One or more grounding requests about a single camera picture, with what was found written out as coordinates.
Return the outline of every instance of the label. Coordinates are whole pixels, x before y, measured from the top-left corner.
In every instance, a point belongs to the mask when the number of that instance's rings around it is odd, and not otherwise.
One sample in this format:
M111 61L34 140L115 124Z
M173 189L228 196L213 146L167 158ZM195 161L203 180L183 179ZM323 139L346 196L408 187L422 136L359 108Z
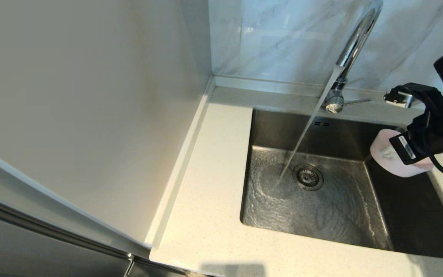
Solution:
M405 137L403 137L402 135L399 137L399 141L401 142L401 144L403 145L403 147L406 150L406 153L408 153L408 156L410 157L410 159L416 159L416 155L413 153L413 149L411 149L410 145L408 144L408 142L406 141Z

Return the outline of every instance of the pink container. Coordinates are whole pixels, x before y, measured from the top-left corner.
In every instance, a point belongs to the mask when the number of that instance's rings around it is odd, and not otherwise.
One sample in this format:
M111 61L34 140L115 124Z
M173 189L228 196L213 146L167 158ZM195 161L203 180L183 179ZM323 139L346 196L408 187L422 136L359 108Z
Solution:
M400 177L411 177L434 168L430 158L425 158L413 165L405 165L392 147L389 139L399 135L398 131L380 130L370 147L370 154L376 162L388 172Z

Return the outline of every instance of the sink basin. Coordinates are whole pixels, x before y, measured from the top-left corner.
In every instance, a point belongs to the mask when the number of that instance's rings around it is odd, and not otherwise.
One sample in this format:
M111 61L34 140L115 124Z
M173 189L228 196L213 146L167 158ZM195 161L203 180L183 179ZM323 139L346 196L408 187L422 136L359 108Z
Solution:
M370 156L378 131L401 127L255 109L242 223L295 235L443 258L443 205L427 174L401 178Z

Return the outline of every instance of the white countertop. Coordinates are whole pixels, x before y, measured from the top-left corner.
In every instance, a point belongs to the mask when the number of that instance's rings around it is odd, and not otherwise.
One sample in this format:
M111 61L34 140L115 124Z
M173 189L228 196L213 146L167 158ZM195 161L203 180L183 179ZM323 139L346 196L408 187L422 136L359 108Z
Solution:
M253 107L308 112L316 102L315 97L217 87L165 233L160 245L151 250L150 259L228 277L443 277L443 259L341 244L241 223ZM348 106L333 117L407 125L419 112L370 102ZM433 177L443 199L443 175L434 170Z

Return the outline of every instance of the marble backsplash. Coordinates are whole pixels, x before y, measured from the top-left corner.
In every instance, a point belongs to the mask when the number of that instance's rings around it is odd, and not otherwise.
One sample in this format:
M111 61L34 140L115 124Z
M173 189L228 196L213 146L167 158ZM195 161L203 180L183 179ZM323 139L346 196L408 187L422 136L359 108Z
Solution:
M213 73L324 84L368 0L209 0ZM443 84L443 0L384 0L348 87Z

